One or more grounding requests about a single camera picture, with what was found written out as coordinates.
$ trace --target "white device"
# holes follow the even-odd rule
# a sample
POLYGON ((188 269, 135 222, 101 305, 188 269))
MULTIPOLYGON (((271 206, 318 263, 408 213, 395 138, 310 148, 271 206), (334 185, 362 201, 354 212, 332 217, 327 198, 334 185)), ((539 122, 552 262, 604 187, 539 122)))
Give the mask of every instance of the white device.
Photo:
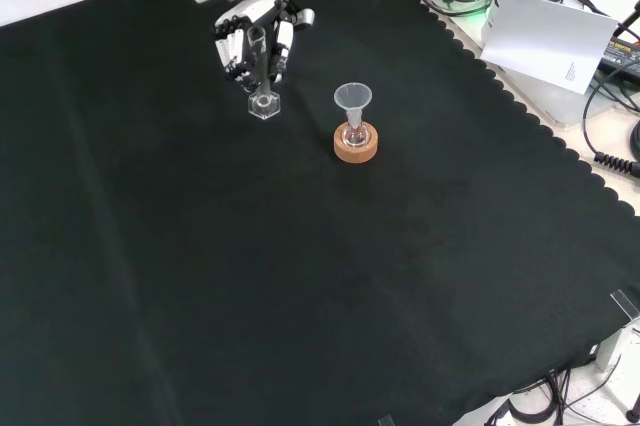
MULTIPOLYGON (((208 1, 211 0, 196 0, 198 3, 208 1)), ((247 92, 257 89, 261 80, 255 71, 256 60, 249 48, 247 31, 253 26, 261 26, 274 32, 269 78, 274 83, 282 81, 293 45, 294 28, 313 25, 315 13, 310 9, 298 10, 289 0, 227 1, 236 4, 215 23, 216 48, 227 75, 247 92)))

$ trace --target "paper sheet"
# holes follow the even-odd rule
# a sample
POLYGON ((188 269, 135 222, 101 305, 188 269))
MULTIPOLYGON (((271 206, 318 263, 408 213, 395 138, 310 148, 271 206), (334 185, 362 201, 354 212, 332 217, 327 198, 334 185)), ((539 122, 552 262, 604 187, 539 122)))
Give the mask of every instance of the paper sheet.
POLYGON ((584 94, 616 25, 550 1, 497 0, 481 59, 584 94))

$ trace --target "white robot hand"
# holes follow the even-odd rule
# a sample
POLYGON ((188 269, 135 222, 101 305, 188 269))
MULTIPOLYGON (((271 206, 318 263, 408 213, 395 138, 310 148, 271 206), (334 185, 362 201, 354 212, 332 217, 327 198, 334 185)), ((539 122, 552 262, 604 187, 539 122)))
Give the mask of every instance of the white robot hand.
MULTIPOLYGON (((196 0, 204 3, 210 0, 196 0)), ((215 23, 213 33, 216 47, 228 77, 248 91, 259 85, 247 31, 262 26, 272 32, 269 60, 269 79, 282 81, 293 45, 294 29, 311 26, 315 14, 310 9, 298 10, 290 0, 228 0, 237 3, 215 23)))

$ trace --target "table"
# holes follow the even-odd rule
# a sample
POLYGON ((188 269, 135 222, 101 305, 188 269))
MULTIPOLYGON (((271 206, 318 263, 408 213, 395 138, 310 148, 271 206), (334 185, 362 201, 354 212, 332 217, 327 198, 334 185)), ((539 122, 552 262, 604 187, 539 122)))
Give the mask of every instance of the table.
POLYGON ((299 1, 318 27, 268 123, 214 73, 215 10, 2 32, 7 424, 444 426, 619 326, 628 210, 417 0, 299 1), (358 169, 330 146, 352 79, 385 141, 358 169))

